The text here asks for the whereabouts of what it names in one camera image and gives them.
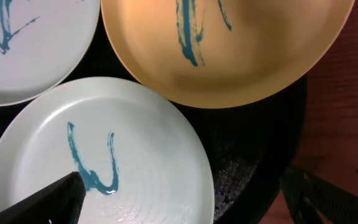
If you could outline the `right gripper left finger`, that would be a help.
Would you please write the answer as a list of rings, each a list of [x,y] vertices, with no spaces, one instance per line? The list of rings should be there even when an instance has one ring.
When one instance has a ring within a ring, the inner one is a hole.
[[[0,224],[77,224],[86,189],[79,172],[58,179],[0,212]]]

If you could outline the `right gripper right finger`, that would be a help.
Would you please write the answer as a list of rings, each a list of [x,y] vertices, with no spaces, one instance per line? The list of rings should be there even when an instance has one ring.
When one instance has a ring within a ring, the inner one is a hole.
[[[304,170],[290,166],[281,180],[282,192],[295,223],[358,224],[358,197]]]

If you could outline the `mint plate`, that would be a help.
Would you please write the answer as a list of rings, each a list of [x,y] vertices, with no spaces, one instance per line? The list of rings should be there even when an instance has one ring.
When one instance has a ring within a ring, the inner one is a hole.
[[[187,119],[128,80],[82,78],[28,104],[0,138],[0,212],[81,174],[80,223],[211,223],[214,185]]]
[[[0,0],[0,106],[62,82],[93,39],[100,0]]]

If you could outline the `yellow plate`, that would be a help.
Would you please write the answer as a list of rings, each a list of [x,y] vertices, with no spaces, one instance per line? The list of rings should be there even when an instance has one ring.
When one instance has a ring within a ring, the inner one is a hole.
[[[129,73],[176,103],[231,108],[297,81],[328,51],[353,0],[102,0]]]

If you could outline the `round black tray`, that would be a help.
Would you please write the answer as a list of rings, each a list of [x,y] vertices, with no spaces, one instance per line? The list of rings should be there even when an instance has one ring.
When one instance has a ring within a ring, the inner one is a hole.
[[[96,76],[135,81],[113,53],[101,16],[90,49],[71,74],[64,83]],[[244,223],[258,223],[267,213],[278,194],[278,171],[296,152],[306,83],[302,77],[267,99],[238,108],[202,110],[174,103],[206,149],[215,186],[214,222],[240,217]],[[0,107],[0,137],[27,104]]]

